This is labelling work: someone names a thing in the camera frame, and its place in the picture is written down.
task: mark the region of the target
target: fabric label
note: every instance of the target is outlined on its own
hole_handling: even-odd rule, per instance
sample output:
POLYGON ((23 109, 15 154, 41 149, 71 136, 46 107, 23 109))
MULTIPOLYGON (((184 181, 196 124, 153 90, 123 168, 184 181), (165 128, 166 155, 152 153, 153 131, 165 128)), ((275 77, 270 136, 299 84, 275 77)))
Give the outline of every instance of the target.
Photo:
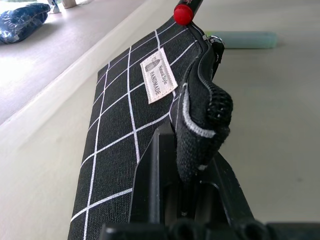
POLYGON ((140 63, 146 94, 152 104, 178 87, 163 48, 140 63))

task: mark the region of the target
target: grid pattern fabric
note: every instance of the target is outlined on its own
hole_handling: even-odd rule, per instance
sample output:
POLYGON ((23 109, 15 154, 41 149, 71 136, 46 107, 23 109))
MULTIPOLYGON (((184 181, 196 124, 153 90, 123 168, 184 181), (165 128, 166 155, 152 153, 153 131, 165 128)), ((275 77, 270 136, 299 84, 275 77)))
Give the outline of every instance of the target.
POLYGON ((69 240, 99 239, 103 223, 128 220, 135 167, 155 129, 176 125, 185 70, 200 52, 189 29, 171 18, 99 71, 69 240), (180 86, 148 104, 140 63, 160 48, 180 86))

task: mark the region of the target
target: blue fabric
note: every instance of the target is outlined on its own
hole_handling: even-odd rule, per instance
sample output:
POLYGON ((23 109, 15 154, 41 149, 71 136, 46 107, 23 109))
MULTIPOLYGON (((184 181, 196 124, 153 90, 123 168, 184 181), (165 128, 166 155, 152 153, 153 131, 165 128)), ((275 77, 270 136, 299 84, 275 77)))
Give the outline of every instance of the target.
POLYGON ((50 6, 31 3, 0 15, 0 42, 13 44, 29 37, 46 21, 50 6))

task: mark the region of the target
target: red ball tip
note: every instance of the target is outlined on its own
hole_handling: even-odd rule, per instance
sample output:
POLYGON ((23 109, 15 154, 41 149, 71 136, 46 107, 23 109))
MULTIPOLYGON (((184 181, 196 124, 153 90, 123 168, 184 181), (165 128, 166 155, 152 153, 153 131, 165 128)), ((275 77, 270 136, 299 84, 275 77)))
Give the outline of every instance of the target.
POLYGON ((187 5, 180 4, 175 7, 173 11, 173 18, 179 25, 188 25, 192 22, 194 18, 194 13, 192 9, 187 5))

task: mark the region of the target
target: black pouch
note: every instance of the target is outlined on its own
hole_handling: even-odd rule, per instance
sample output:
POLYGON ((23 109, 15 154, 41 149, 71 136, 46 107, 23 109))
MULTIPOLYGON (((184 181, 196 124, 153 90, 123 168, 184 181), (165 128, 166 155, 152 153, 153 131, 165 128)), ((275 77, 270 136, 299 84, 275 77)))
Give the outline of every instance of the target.
POLYGON ((181 180, 206 168, 233 109, 212 83, 224 51, 215 40, 171 18, 99 71, 68 239, 99 239, 103 223, 128 220, 135 167, 164 122, 175 131, 181 180), (149 104, 140 63, 160 48, 178 87, 149 104))

